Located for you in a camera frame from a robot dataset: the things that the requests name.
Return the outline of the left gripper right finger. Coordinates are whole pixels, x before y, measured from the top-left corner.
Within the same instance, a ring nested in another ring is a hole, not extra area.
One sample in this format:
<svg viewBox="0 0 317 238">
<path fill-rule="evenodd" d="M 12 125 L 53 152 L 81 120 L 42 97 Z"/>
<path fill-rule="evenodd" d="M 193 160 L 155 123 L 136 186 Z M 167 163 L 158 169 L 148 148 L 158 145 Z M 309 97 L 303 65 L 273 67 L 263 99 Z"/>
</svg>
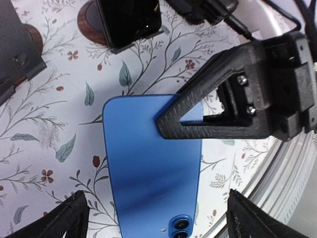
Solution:
<svg viewBox="0 0 317 238">
<path fill-rule="evenodd" d="M 230 238 L 305 238 L 302 233 L 281 223 L 247 199 L 230 190 L 227 201 L 227 229 Z"/>
</svg>

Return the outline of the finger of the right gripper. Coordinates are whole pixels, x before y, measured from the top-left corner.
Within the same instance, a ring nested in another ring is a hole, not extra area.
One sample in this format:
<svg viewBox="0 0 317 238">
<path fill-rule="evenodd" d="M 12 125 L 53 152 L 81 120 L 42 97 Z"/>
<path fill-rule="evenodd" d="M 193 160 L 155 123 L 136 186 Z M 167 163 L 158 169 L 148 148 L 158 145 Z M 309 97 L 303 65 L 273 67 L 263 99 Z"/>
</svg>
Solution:
<svg viewBox="0 0 317 238">
<path fill-rule="evenodd" d="M 266 55 L 249 42 L 213 55 L 161 112 L 165 139 L 263 139 L 269 136 Z"/>
</svg>

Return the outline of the black round folding stand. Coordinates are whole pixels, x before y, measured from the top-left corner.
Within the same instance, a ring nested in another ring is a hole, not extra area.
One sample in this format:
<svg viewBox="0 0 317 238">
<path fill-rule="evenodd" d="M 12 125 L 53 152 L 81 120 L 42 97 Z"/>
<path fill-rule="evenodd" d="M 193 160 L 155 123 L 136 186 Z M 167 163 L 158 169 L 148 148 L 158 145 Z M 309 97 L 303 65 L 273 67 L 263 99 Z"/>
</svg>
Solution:
<svg viewBox="0 0 317 238">
<path fill-rule="evenodd" d="M 0 103 L 5 103 L 24 79 L 31 80 L 47 66 L 29 29 L 10 0 L 0 2 Z"/>
</svg>

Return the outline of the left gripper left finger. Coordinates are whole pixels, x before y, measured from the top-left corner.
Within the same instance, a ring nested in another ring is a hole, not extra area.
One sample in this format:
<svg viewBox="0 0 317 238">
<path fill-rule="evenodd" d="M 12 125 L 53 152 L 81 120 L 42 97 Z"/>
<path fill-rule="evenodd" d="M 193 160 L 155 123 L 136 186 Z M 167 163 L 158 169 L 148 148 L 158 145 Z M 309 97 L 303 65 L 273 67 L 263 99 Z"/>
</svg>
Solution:
<svg viewBox="0 0 317 238">
<path fill-rule="evenodd" d="M 85 238 L 90 208 L 78 190 L 44 217 L 8 235 L 8 238 Z"/>
</svg>

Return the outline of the round wooden base stand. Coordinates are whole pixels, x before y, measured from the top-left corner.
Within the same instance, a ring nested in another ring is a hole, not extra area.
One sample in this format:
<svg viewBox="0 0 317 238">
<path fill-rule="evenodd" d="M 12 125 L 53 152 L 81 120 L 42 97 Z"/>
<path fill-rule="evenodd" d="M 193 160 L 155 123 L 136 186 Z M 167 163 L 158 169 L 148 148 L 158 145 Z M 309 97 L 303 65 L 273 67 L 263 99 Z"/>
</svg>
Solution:
<svg viewBox="0 0 317 238">
<path fill-rule="evenodd" d="M 84 37 L 96 44 L 108 46 L 110 51 L 114 54 L 118 54 L 126 49 L 135 46 L 134 42 L 121 48 L 113 48 L 107 44 L 107 39 L 103 31 L 101 14 L 98 11 L 95 0 L 87 1 L 80 8 L 77 15 L 77 25 Z"/>
</svg>

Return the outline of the black phone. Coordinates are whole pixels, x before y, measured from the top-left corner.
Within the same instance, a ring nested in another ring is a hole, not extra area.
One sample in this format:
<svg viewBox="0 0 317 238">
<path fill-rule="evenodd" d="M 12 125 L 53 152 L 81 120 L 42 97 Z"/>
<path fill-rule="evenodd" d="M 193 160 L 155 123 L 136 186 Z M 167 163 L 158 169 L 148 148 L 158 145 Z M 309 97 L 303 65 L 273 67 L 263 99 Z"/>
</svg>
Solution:
<svg viewBox="0 0 317 238">
<path fill-rule="evenodd" d="M 123 48 L 161 28 L 158 0 L 97 0 L 96 5 L 110 48 Z"/>
</svg>

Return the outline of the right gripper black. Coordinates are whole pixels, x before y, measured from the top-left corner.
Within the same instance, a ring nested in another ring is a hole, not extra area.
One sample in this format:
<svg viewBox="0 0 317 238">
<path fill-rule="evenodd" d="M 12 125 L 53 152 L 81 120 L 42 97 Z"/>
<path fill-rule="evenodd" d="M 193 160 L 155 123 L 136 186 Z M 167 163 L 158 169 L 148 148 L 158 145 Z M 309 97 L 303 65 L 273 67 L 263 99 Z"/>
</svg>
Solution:
<svg viewBox="0 0 317 238">
<path fill-rule="evenodd" d="M 299 32 L 244 44 L 245 139 L 289 141 L 317 127 L 317 81 L 308 37 Z"/>
</svg>

